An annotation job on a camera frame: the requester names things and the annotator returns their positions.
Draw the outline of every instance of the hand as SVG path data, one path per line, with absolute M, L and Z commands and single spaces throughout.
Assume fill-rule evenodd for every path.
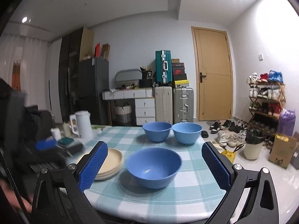
M 1 186 L 1 188 L 2 188 L 2 190 L 4 192 L 4 194 L 5 194 L 6 198 L 8 199 L 8 202 L 10 203 L 10 205 L 14 209 L 21 209 L 14 191 L 11 190 L 9 188 L 8 184 L 4 180 L 2 180 L 2 179 L 0 180 L 0 186 Z M 31 209 L 32 209 L 31 204 L 28 201 L 26 201 L 23 197 L 22 197 L 22 200 L 24 202 L 24 205 L 25 205 L 27 211 L 29 213 L 31 213 Z

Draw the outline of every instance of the blue plastic bowl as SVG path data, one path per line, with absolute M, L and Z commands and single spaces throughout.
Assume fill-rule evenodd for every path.
M 167 139 L 171 124 L 168 122 L 151 122 L 142 126 L 147 137 L 154 142 L 163 142 Z
M 127 169 L 141 186 L 159 189 L 169 185 L 181 164 L 176 152 L 154 147 L 132 154 L 127 160 Z
M 172 129 L 178 142 L 191 145 L 198 139 L 202 126 L 196 123 L 183 122 L 174 124 Z

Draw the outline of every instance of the purple bag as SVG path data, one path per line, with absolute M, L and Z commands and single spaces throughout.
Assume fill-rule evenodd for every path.
M 286 110 L 280 115 L 277 132 L 287 136 L 293 136 L 295 122 L 295 110 Z

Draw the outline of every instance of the refrigerator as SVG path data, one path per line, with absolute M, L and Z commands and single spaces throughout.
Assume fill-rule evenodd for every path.
M 107 103 L 102 98 L 106 90 L 109 90 L 109 62 L 99 57 L 79 62 L 79 107 L 90 113 L 92 125 L 108 125 Z

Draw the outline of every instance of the checkered tablecloth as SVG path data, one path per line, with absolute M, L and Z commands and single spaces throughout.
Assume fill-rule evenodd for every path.
M 142 223 L 186 223 L 208 218 L 225 194 L 202 158 L 205 141 L 201 137 L 187 146 L 178 143 L 171 130 L 165 142 L 153 143 L 140 127 L 111 127 L 85 143 L 85 151 L 89 152 L 98 141 L 120 150 L 125 161 L 132 153 L 148 147 L 171 149 L 182 158 L 182 166 L 166 188 L 153 190 L 139 186 L 126 170 L 125 162 L 113 178 L 95 181 L 85 190 L 96 210 Z M 68 159 L 68 163 L 77 162 L 78 157 Z

